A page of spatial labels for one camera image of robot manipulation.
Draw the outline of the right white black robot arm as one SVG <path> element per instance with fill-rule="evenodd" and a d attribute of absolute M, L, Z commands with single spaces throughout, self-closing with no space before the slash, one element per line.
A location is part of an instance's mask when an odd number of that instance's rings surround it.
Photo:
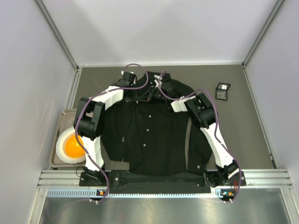
<path fill-rule="evenodd" d="M 219 128 L 219 117 L 214 102 L 204 90 L 176 97 L 170 83 L 155 81 L 144 93 L 137 97 L 139 102 L 157 101 L 169 104 L 173 112 L 187 112 L 192 122 L 205 135 L 215 157 L 217 172 L 204 173 L 205 182 L 211 186 L 241 184 L 242 172 L 235 157 L 229 152 Z"/>

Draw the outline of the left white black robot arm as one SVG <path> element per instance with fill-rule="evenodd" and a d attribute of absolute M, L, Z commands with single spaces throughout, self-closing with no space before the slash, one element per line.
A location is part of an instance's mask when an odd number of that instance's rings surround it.
<path fill-rule="evenodd" d="M 77 106 L 73 127 L 78 128 L 78 137 L 88 151 L 85 154 L 86 168 L 99 172 L 104 165 L 101 155 L 100 136 L 104 131 L 105 112 L 115 103 L 123 100 L 124 88 L 133 87 L 136 75 L 132 72 L 122 72 L 122 78 L 116 84 L 109 86 L 101 95 L 89 98 L 82 97 Z"/>

